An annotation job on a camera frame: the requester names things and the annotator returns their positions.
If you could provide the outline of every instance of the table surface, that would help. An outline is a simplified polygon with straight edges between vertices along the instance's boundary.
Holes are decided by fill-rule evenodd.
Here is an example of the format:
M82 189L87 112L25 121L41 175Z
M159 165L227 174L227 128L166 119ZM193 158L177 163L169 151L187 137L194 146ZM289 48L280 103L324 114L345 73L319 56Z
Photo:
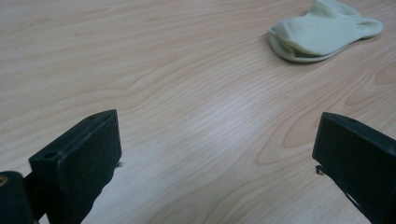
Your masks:
M323 111L396 137L396 2L344 2L382 34L297 64L267 31L311 0L1 1L0 170L114 108L124 164L83 223L368 223L311 154Z

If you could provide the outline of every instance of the wood grain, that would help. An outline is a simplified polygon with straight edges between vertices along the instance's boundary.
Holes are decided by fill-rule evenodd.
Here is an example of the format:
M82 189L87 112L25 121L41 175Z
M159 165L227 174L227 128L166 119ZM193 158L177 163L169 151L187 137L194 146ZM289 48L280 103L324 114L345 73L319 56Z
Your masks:
M311 153L323 111L396 138L396 2L344 2L382 34L296 64L266 33L309 0L1 1L0 170L115 108L124 165L84 223L367 223Z

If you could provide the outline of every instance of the folded sock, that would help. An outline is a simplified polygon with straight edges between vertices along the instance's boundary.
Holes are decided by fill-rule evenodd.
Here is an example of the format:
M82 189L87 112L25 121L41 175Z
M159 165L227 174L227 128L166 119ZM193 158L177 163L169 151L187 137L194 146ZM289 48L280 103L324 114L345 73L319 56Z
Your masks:
M303 17L285 19L269 30L274 53L286 60L325 60L346 45L382 31L380 21L363 18L358 10L335 0L316 0Z

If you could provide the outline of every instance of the screw hole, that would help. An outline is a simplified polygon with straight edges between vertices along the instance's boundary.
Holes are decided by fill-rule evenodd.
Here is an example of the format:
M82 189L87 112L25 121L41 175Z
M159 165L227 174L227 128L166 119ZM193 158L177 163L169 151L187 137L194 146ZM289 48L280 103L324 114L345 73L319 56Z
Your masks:
M51 158L56 157L57 155L58 155L58 153L56 153L56 152L49 152L46 155L44 155L44 159L51 159Z
M7 181L8 181L8 177L6 177L5 175L0 175L0 187L5 185Z

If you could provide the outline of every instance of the wooden table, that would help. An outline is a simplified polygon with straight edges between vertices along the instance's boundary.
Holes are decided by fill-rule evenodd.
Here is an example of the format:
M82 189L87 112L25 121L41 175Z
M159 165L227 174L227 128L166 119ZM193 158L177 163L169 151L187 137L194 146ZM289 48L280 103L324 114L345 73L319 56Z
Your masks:
M83 223L367 223L311 153L323 111L396 137L396 2L344 2L382 34L297 64L267 30L310 0L1 1L0 170L115 108L124 165Z

